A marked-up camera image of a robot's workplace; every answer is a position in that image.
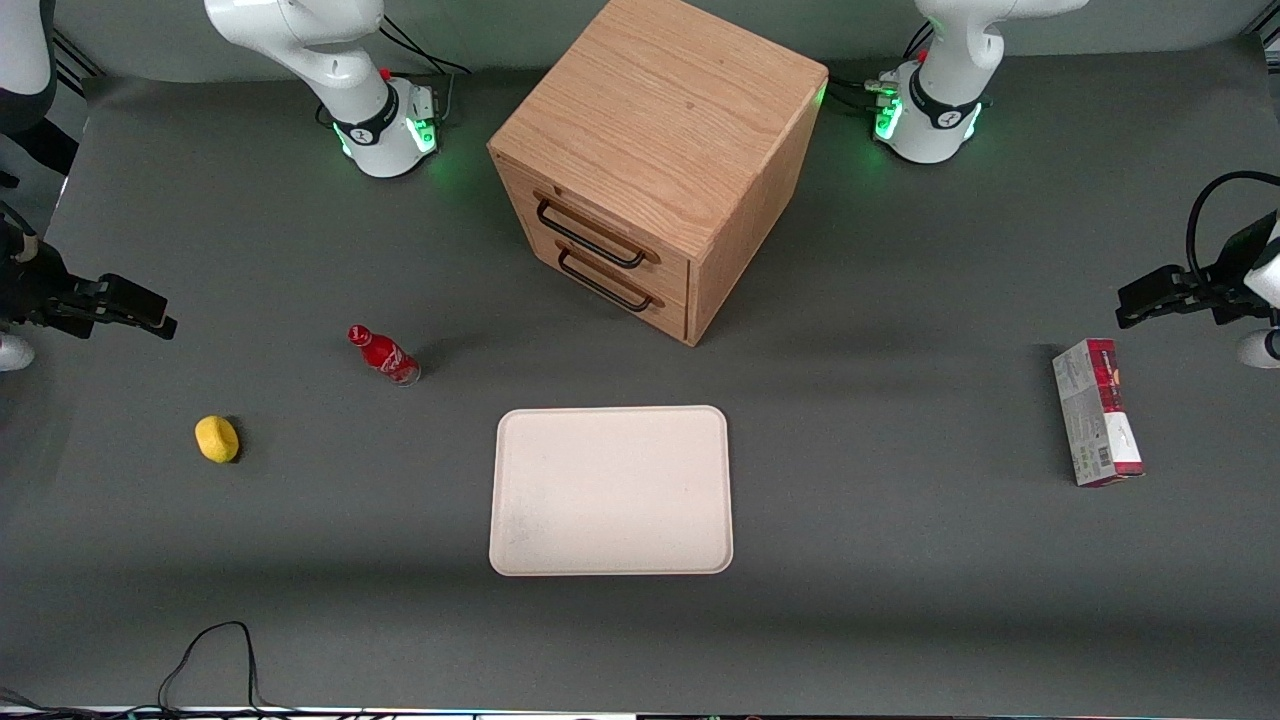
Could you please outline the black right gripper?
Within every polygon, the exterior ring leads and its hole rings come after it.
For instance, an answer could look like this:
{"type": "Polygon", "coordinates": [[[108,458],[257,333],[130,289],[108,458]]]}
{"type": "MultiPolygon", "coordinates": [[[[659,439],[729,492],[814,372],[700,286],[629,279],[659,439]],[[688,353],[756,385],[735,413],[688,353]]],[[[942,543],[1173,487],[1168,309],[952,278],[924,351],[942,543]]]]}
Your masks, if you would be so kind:
{"type": "Polygon", "coordinates": [[[173,340],[168,301],[122,275],[90,281],[68,272],[59,251],[33,234],[1,241],[1,328],[41,325],[90,340],[97,325],[125,325],[173,340]],[[99,307],[90,309],[95,295],[99,307]]]}

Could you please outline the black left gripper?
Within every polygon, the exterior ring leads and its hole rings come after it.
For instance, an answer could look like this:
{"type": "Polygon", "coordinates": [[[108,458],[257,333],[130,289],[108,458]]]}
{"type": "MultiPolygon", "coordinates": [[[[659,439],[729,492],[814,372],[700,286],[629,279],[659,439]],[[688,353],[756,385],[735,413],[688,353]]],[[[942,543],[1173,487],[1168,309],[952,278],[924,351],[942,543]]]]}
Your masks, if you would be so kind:
{"type": "Polygon", "coordinates": [[[1117,327],[1130,329],[1142,322],[1167,315],[1211,313],[1215,324],[1226,325],[1257,318],[1277,324],[1277,302],[1245,283],[1245,275],[1265,259],[1277,259],[1277,214],[1260,218],[1231,234],[1211,264],[1199,260],[1196,225],[1187,233],[1187,264],[1194,291],[1183,281],[1184,269],[1164,265],[1117,291],[1117,327]]]}

